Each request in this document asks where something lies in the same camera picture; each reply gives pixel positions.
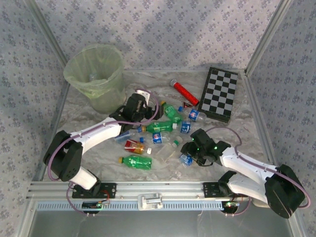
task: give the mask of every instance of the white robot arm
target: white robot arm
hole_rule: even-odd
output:
[[[190,154],[201,166],[208,160],[236,171],[228,171],[218,181],[226,196],[243,194],[258,199],[284,218],[289,218],[305,199],[305,194],[297,186],[278,175],[281,173],[302,186],[290,167],[284,164],[276,167],[241,152],[237,154],[230,144],[215,143],[202,129],[192,133],[191,137],[193,141],[182,147],[182,153]]]
[[[93,189],[99,180],[80,165],[82,155],[97,144],[131,129],[134,123],[143,118],[152,118],[156,110],[158,111],[153,119],[159,119],[163,115],[163,109],[160,106],[155,110],[148,107],[149,97],[148,91],[137,90],[125,106],[118,108],[100,123],[70,134],[65,131],[58,132],[44,156],[44,163],[49,166],[52,154],[68,139],[69,142],[53,157],[49,168],[64,182],[73,182],[85,190]]]

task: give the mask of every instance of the green soda bottle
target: green soda bottle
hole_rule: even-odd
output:
[[[152,159],[149,157],[141,157],[136,155],[130,155],[127,157],[120,157],[118,159],[119,163],[126,164],[128,167],[133,167],[136,169],[149,170],[152,168]]]
[[[137,129],[137,132],[172,132],[172,130],[177,128],[177,124],[172,121],[163,121],[163,122],[152,122],[147,126],[141,126]]]
[[[172,122],[179,123],[183,120],[182,115],[178,114],[172,105],[167,104],[165,101],[162,101],[161,105],[163,106],[165,114]]]

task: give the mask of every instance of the plastic bottle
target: plastic bottle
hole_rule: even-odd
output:
[[[180,155],[180,161],[185,166],[190,166],[193,163],[193,159],[190,155],[182,154]]]
[[[168,131],[172,132],[173,129],[177,127],[176,123],[173,123],[172,121],[163,121],[163,122],[152,122],[151,124],[147,126],[141,126],[137,128],[137,132],[162,132],[162,131]]]
[[[138,135],[138,133],[135,130],[128,130],[125,133],[122,133],[121,135],[116,136],[114,138],[114,140],[117,143],[125,143],[128,139],[131,139],[132,137],[134,138],[135,135]]]
[[[136,154],[142,154],[145,151],[145,145],[141,142],[128,139],[125,143],[124,150]]]
[[[180,131],[181,133],[191,133],[195,132],[201,128],[201,125],[199,123],[190,122],[190,121],[182,121],[181,123],[177,124],[176,129]]]
[[[142,137],[139,138],[141,143],[147,144],[161,144],[170,142],[171,138],[168,133],[155,132],[153,134],[144,133]]]
[[[176,136],[171,144],[165,144],[156,154],[154,153],[154,155],[166,161],[177,152],[176,149],[182,142],[182,138]]]
[[[189,119],[192,122],[205,122],[207,118],[205,113],[192,108],[183,108],[180,106],[178,111],[184,114],[185,119]]]
[[[128,167],[136,169],[149,170],[152,168],[152,159],[149,157],[130,155],[127,157],[120,157],[118,161],[121,164],[126,164]]]
[[[179,123],[183,120],[182,115],[178,114],[172,105],[167,104],[165,101],[162,101],[161,105],[163,106],[164,113],[172,122]]]

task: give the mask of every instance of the checkered board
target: checkered board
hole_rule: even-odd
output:
[[[210,68],[198,110],[208,118],[228,122],[231,118],[238,74]]]

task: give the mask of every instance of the red cylinder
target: red cylinder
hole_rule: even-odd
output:
[[[183,95],[188,101],[190,101],[191,104],[194,106],[199,104],[199,100],[194,97],[186,88],[184,88],[180,83],[177,82],[176,79],[173,79],[170,82],[170,85],[176,88],[177,91],[180,92],[181,95]]]

